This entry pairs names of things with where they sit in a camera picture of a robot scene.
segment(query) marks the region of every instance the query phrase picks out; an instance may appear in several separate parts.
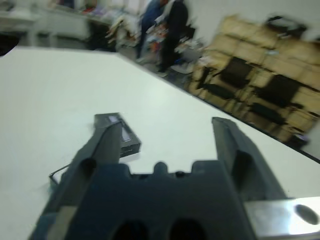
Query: blue shirt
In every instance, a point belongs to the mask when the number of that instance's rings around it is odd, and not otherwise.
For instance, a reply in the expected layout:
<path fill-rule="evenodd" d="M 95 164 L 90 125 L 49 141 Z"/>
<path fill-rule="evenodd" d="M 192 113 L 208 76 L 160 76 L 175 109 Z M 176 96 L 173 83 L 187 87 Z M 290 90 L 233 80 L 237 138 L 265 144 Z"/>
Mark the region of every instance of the blue shirt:
<path fill-rule="evenodd" d="M 164 13 L 165 7 L 160 4 L 160 0 L 152 0 L 143 15 L 141 24 L 147 28 L 156 24 L 156 19 Z"/>

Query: person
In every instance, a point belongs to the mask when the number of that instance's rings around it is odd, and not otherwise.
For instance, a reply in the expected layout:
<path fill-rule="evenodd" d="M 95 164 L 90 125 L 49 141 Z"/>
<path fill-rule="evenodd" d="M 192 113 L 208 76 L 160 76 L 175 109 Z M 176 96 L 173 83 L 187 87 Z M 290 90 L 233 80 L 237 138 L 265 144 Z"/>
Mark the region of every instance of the person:
<path fill-rule="evenodd" d="M 186 30 L 189 11 L 184 0 L 175 0 L 165 20 L 167 35 L 162 43 L 161 64 L 158 75 L 165 77 L 167 69 L 174 64 L 175 49 Z"/>
<path fill-rule="evenodd" d="M 156 19 L 159 18 L 165 10 L 165 6 L 168 4 L 169 0 L 152 0 L 142 17 L 141 20 L 141 36 L 140 41 L 136 48 L 136 58 L 141 60 L 141 52 L 146 40 L 147 30 L 153 25 L 157 24 Z"/>

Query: screw hole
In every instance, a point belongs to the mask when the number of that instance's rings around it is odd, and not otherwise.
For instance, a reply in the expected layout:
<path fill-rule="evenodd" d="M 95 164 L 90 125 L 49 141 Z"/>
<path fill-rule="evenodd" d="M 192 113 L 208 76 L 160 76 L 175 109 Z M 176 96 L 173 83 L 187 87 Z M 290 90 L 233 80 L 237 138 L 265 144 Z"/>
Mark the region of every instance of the screw hole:
<path fill-rule="evenodd" d="M 181 178 L 183 178 L 183 177 L 185 177 L 185 176 L 186 176 L 186 173 L 183 172 L 183 171 L 177 171 L 177 172 L 175 173 L 175 177 L 178 178 L 178 179 L 181 179 Z"/>
<path fill-rule="evenodd" d="M 297 205 L 295 206 L 295 212 L 298 214 L 300 218 L 306 221 L 308 224 L 318 225 L 319 218 L 318 215 L 309 207 L 305 205 Z"/>
<path fill-rule="evenodd" d="M 180 219 L 172 226 L 170 240 L 206 240 L 206 235 L 195 220 Z"/>
<path fill-rule="evenodd" d="M 148 231 L 141 221 L 128 221 L 117 230 L 113 240 L 148 240 Z"/>

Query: black jacket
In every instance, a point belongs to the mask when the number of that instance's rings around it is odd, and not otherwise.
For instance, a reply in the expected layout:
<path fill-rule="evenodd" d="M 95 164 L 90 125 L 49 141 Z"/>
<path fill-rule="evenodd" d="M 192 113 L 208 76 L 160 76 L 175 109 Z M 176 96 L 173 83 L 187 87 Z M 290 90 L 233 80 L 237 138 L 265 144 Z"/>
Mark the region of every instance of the black jacket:
<path fill-rule="evenodd" d="M 188 8 L 183 0 L 176 0 L 166 20 L 168 37 L 180 39 L 186 32 L 186 25 L 189 18 Z"/>

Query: white tabletop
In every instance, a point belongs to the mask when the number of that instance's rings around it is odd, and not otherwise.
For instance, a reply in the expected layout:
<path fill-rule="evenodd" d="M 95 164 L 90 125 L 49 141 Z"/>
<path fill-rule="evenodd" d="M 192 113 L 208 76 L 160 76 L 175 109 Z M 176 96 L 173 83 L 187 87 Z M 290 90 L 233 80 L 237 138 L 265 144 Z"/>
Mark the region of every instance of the white tabletop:
<path fill-rule="evenodd" d="M 319 164 L 117 54 L 17 47 L 0 58 L 0 110 L 3 239 L 30 234 L 49 173 L 91 137 L 95 114 L 120 112 L 142 141 L 141 153 L 121 159 L 133 173 L 216 160 L 211 119 L 221 117 L 255 142 L 289 197 L 320 196 Z"/>

